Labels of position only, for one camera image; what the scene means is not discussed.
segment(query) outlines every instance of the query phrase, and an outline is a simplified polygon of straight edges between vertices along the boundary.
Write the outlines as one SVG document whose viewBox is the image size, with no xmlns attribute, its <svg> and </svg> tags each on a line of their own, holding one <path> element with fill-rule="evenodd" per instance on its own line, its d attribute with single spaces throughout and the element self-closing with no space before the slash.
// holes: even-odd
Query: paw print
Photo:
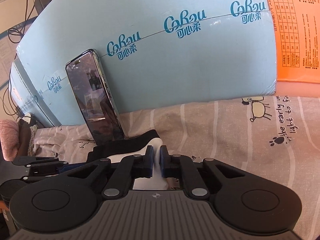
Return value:
<svg viewBox="0 0 320 240">
<path fill-rule="evenodd" d="M 275 145 L 275 143 L 276 144 L 282 144 L 284 142 L 284 137 L 283 136 L 273 137 L 272 139 L 273 139 L 273 141 L 269 141 L 270 146 Z"/>
</svg>

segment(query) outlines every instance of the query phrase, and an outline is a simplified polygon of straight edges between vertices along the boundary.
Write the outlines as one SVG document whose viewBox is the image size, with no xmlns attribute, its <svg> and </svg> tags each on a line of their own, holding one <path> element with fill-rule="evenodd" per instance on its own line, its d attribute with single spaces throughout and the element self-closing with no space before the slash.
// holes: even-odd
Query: pink cushion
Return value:
<svg viewBox="0 0 320 240">
<path fill-rule="evenodd" d="M 0 142 L 3 157 L 13 161 L 19 149 L 19 126 L 13 120 L 0 120 Z"/>
</svg>

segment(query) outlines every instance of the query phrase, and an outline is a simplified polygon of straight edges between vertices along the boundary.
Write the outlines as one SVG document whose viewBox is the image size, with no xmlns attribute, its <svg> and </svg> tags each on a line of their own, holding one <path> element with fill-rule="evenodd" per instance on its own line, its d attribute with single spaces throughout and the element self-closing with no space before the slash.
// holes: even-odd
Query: orange packaging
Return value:
<svg viewBox="0 0 320 240">
<path fill-rule="evenodd" d="M 320 83 L 320 0 L 268 0 L 276 35 L 278 81 Z"/>
</svg>

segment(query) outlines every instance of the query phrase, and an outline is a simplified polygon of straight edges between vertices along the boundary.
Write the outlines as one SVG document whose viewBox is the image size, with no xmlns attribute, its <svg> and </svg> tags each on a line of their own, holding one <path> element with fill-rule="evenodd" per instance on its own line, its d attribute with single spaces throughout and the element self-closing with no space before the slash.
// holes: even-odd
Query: smartphone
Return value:
<svg viewBox="0 0 320 240">
<path fill-rule="evenodd" d="M 107 79 L 94 49 L 66 65 L 66 72 L 84 120 L 97 145 L 126 138 Z"/>
</svg>

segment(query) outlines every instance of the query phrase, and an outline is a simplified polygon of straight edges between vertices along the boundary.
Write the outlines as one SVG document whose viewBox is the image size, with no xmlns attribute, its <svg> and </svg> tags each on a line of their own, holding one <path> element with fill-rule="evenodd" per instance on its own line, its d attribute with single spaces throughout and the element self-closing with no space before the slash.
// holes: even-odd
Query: black strap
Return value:
<svg viewBox="0 0 320 240">
<path fill-rule="evenodd" d="M 144 134 L 128 140 L 118 140 L 108 142 L 104 145 L 96 146 L 89 152 L 86 163 L 93 162 L 101 158 L 108 158 L 116 154 L 126 154 L 137 152 L 145 147 L 152 139 L 160 138 L 156 130 L 150 130 Z"/>
</svg>

